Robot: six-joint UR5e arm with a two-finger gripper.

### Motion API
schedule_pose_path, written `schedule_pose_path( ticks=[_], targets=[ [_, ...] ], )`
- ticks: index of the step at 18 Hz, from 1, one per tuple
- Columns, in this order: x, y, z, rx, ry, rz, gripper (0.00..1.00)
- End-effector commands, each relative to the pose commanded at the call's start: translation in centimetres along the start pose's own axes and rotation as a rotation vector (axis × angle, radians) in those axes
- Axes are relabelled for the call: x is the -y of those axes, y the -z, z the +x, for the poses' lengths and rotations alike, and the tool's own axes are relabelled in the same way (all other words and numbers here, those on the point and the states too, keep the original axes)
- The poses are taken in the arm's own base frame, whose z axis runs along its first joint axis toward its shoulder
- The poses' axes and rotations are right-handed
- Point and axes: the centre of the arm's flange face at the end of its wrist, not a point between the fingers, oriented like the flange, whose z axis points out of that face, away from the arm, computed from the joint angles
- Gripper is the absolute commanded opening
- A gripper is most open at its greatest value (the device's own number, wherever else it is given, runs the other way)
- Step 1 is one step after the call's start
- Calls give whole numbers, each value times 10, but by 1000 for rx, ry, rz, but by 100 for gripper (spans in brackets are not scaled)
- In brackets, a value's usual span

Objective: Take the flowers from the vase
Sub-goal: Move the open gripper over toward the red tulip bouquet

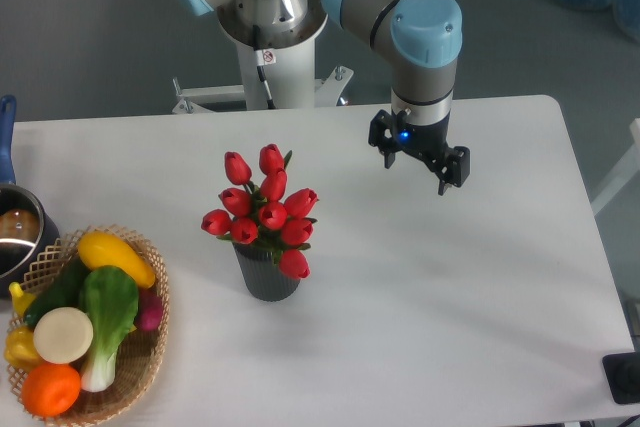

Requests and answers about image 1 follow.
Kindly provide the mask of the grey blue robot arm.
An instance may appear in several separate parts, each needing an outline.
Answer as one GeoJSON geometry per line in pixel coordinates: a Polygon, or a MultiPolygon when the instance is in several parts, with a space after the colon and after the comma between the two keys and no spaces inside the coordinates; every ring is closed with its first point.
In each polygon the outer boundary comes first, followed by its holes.
{"type": "Polygon", "coordinates": [[[391,106],[370,123],[368,142],[391,165],[397,153],[424,163],[441,189],[460,187],[470,153],[447,131],[462,46],[455,0],[181,0],[214,13],[236,45],[250,110],[317,104],[315,41],[328,22],[365,43],[392,70],[391,106]]]}

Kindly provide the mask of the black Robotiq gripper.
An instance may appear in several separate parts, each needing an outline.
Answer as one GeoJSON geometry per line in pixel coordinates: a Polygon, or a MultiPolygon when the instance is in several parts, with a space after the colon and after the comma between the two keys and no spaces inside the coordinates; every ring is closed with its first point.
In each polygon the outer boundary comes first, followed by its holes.
{"type": "Polygon", "coordinates": [[[368,143],[383,156],[385,169],[392,167],[397,152],[424,162],[438,177],[438,195],[443,196],[450,187],[460,188],[470,174],[470,149],[447,144],[449,117],[417,125],[409,122],[406,113],[380,110],[370,122],[368,143]]]}

